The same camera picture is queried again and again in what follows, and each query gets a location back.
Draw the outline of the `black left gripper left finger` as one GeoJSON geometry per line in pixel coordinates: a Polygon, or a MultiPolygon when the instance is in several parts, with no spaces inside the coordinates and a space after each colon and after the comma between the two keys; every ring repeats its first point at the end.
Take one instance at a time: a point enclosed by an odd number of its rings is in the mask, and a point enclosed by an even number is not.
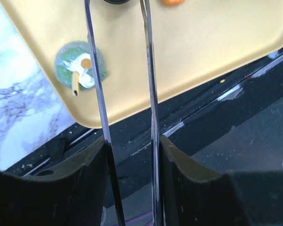
{"type": "Polygon", "coordinates": [[[0,171],[0,226],[99,226],[107,174],[102,137],[35,176],[0,171]]]}

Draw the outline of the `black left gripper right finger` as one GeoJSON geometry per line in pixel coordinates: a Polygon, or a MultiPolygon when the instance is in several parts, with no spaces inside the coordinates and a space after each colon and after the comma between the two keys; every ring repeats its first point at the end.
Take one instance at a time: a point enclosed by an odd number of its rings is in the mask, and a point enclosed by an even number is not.
{"type": "Polygon", "coordinates": [[[221,174],[160,140],[168,226],[283,226],[283,171],[221,174]]]}

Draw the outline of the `yellow serving tray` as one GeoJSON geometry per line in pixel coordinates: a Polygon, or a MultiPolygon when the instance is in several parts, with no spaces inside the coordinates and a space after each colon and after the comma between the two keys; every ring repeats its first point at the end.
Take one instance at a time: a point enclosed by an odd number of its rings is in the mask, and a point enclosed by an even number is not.
{"type": "MultiPolygon", "coordinates": [[[[95,89],[75,97],[54,75],[67,43],[87,39],[82,0],[2,0],[0,5],[29,47],[73,119],[101,127],[95,89]]],[[[140,3],[90,2],[96,47],[106,63],[103,93],[108,121],[150,106],[144,21],[140,3]]],[[[163,102],[283,47],[283,0],[150,1],[155,75],[163,102]]]]}

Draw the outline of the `metal serving tongs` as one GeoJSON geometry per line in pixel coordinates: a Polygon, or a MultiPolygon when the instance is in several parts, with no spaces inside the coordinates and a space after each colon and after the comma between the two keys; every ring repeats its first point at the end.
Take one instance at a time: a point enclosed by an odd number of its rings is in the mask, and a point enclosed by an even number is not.
{"type": "MultiPolygon", "coordinates": [[[[161,195],[160,183],[160,133],[158,120],[158,96],[155,77],[155,60],[154,47],[152,37],[152,23],[150,13],[150,2],[148,0],[141,0],[141,13],[144,20],[144,32],[146,39],[146,51],[149,74],[149,88],[150,88],[150,106],[151,106],[151,190],[152,190],[152,223],[154,226],[162,226],[164,224],[163,218],[163,199],[161,195]]],[[[90,1],[84,1],[84,9],[86,16],[86,24],[88,30],[88,43],[92,62],[92,70],[95,79],[95,88],[97,94],[97,101],[100,111],[100,120],[103,129],[104,140],[106,142],[108,168],[110,172],[110,180],[115,202],[115,209],[119,226],[125,225],[125,218],[123,206],[120,196],[119,185],[117,181],[116,167],[113,157],[113,149],[111,143],[111,136],[108,125],[108,116],[104,100],[103,88],[100,80],[100,68],[98,64],[98,57],[96,53],[96,44],[94,39],[94,31],[92,26],[92,17],[90,11],[90,1]]]]}

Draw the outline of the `black sandwich cookie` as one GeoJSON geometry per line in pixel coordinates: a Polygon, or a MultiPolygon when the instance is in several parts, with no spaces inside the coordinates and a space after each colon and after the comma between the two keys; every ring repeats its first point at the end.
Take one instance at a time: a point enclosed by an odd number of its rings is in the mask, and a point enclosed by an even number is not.
{"type": "Polygon", "coordinates": [[[128,2],[129,0],[105,0],[106,2],[110,3],[110,4],[124,4],[126,2],[128,2]]]}

